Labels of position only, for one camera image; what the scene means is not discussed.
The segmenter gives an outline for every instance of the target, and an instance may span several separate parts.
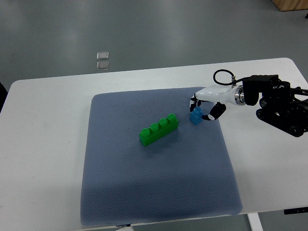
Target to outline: blue toy block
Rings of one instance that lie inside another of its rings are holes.
[[[201,107],[195,107],[194,110],[191,112],[189,119],[192,121],[193,124],[198,125],[202,122],[202,116],[204,112]]]

